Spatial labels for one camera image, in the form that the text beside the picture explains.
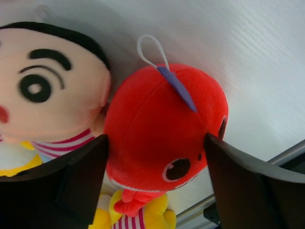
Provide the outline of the red shark plush toy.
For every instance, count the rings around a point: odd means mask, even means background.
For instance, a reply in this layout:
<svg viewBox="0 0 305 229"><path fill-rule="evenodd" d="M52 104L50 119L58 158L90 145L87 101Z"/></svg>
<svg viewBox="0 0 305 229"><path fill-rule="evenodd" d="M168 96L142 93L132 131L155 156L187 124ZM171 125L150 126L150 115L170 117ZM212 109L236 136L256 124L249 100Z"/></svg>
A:
<svg viewBox="0 0 305 229"><path fill-rule="evenodd" d="M108 109L108 178L122 189L171 191L207 166L204 138L223 138L228 103L219 83L180 63L147 61L126 78Z"/></svg>

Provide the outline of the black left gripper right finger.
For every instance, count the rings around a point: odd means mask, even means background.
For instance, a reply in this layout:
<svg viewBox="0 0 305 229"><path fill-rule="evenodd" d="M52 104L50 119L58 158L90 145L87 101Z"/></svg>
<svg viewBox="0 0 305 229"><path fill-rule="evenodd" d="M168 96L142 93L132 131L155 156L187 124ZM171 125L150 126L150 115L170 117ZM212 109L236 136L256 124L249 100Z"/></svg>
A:
<svg viewBox="0 0 305 229"><path fill-rule="evenodd" d="M303 229L305 176L207 134L205 154L222 229Z"/></svg>

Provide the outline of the boy doll striped shirt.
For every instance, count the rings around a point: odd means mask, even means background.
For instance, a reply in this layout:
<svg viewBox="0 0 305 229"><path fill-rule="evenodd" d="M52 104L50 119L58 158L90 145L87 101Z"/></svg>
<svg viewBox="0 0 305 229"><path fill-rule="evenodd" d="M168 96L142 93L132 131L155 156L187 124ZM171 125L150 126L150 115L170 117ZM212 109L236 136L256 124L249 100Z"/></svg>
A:
<svg viewBox="0 0 305 229"><path fill-rule="evenodd" d="M111 71L91 37L40 22L0 28L0 138L28 142L43 162L104 131Z"/></svg>

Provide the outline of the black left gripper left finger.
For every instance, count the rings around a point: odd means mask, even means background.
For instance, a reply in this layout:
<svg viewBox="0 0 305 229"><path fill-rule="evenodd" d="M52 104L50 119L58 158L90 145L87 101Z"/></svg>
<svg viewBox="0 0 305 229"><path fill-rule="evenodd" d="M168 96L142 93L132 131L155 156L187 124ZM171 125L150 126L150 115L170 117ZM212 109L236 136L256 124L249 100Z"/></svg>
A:
<svg viewBox="0 0 305 229"><path fill-rule="evenodd" d="M108 159L101 135L40 166L0 178L3 229L86 229L92 223Z"/></svg>

